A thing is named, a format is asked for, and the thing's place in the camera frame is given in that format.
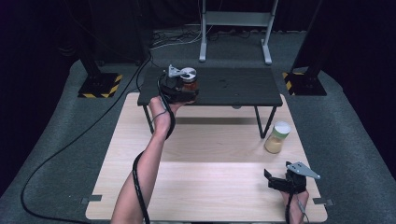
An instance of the green lid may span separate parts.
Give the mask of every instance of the green lid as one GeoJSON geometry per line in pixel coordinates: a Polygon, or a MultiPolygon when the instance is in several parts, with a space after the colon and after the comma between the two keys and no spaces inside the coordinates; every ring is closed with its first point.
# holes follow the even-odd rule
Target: green lid
{"type": "Polygon", "coordinates": [[[275,123],[272,134],[278,138],[286,138],[290,133],[291,127],[285,121],[275,123]]]}

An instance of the plastic bottle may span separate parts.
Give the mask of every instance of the plastic bottle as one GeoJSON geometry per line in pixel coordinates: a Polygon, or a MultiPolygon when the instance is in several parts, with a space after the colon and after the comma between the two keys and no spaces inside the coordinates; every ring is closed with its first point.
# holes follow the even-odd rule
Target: plastic bottle
{"type": "Polygon", "coordinates": [[[274,128],[267,140],[265,141],[264,147],[271,153],[278,153],[282,149],[285,138],[290,133],[290,126],[285,121],[278,121],[275,123],[274,128]]]}

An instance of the black tabletop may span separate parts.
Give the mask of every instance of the black tabletop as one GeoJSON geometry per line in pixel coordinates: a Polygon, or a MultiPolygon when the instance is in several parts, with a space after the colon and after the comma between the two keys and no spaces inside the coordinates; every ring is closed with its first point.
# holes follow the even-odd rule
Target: black tabletop
{"type": "MultiPolygon", "coordinates": [[[[191,105],[282,106],[269,68],[194,68],[199,94],[191,105]]],[[[144,76],[138,105],[158,95],[157,79],[167,68],[150,68],[144,76]]]]}

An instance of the white metal stand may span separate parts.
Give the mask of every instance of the white metal stand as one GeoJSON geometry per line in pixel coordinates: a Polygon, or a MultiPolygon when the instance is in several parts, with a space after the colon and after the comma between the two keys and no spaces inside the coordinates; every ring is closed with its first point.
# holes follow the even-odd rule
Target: white metal stand
{"type": "Polygon", "coordinates": [[[271,12],[225,12],[206,11],[206,0],[202,2],[202,40],[199,61],[206,61],[206,26],[207,25],[236,25],[236,26],[261,26],[266,27],[265,38],[262,42],[262,52],[265,64],[272,64],[270,50],[268,49],[268,39],[270,38],[274,23],[278,0],[274,0],[271,12]]]}

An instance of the gray floor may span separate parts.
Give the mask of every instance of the gray floor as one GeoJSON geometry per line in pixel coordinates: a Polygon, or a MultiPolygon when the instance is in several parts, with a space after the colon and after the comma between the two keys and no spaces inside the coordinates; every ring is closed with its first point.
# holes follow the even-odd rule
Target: gray floor
{"type": "MultiPolygon", "coordinates": [[[[199,42],[153,49],[153,61],[143,69],[139,83],[145,69],[155,65],[268,67],[263,62],[260,38],[262,34],[209,41],[205,63],[198,62],[199,42]]],[[[311,168],[322,176],[317,180],[319,191],[335,202],[328,207],[326,223],[396,223],[395,180],[343,89],[321,73],[319,79],[327,96],[288,95],[282,73],[290,70],[303,39],[304,33],[272,34],[270,67],[286,97],[311,168]]],[[[92,193],[126,93],[136,91],[135,79],[131,81],[135,65],[108,64],[101,70],[123,74],[116,95],[82,99],[77,95],[86,73],[80,62],[72,66],[46,131],[0,199],[0,223],[59,223],[23,210],[20,195],[32,174],[24,192],[24,202],[31,211],[44,217],[90,222],[84,216],[87,204],[81,200],[92,193]]]]}

